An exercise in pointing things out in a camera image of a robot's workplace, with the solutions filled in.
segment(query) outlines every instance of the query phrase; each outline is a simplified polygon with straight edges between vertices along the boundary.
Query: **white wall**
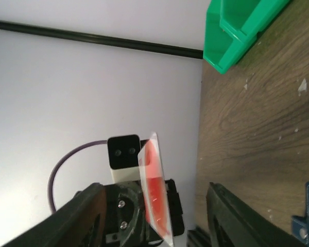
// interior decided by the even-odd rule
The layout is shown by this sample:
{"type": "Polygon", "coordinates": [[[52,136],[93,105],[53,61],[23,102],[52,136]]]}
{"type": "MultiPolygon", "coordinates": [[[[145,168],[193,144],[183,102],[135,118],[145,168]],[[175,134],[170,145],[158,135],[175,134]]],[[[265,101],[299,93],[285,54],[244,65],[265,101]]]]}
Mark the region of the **white wall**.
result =
{"type": "MultiPolygon", "coordinates": [[[[49,216],[46,184],[63,155],[151,131],[192,227],[201,63],[0,30],[0,245],[49,216]]],[[[66,162],[55,181],[57,206],[92,182],[112,183],[105,146],[66,162]]]]}
{"type": "Polygon", "coordinates": [[[0,0],[0,20],[203,49],[210,0],[0,0]]]}

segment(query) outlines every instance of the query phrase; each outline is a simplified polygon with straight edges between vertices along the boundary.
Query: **brown wooden surface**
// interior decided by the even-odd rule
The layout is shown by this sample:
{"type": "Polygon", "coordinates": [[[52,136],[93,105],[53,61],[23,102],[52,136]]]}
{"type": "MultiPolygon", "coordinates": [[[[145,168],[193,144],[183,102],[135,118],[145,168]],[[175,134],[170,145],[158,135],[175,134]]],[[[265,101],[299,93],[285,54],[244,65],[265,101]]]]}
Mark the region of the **brown wooden surface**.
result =
{"type": "Polygon", "coordinates": [[[225,75],[204,62],[196,222],[207,230],[205,195],[215,182],[290,233],[291,215],[304,215],[307,181],[309,1],[294,0],[225,75]]]}

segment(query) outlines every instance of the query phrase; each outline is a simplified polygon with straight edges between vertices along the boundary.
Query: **white paint chip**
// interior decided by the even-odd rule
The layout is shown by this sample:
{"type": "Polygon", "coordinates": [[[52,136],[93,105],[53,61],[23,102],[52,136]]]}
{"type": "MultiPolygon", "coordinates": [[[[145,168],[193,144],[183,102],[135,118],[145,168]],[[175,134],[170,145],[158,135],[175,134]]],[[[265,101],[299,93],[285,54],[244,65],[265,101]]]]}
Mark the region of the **white paint chip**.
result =
{"type": "Polygon", "coordinates": [[[299,97],[301,96],[301,92],[306,91],[307,92],[307,80],[304,78],[301,82],[301,85],[298,88],[299,97]]]}

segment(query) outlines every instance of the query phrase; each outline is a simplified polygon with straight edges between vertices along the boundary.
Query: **wooden tabletop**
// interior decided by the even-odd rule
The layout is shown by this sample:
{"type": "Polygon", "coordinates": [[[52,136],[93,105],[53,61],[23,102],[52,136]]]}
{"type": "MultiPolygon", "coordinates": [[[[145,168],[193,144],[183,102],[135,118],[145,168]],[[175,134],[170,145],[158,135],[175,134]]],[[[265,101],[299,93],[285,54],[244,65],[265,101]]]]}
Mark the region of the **wooden tabletop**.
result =
{"type": "Polygon", "coordinates": [[[290,233],[309,181],[309,1],[292,1],[225,75],[204,62],[201,90],[196,223],[208,229],[215,182],[290,233]]]}

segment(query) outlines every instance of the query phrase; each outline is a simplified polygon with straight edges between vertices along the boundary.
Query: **green tray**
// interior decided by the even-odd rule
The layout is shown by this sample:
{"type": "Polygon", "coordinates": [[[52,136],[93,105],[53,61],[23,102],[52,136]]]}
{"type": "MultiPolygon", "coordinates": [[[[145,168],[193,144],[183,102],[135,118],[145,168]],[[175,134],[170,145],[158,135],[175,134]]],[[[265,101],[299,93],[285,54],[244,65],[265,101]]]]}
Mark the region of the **green tray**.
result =
{"type": "Polygon", "coordinates": [[[224,74],[244,55],[289,0],[212,0],[203,57],[224,74]]]}

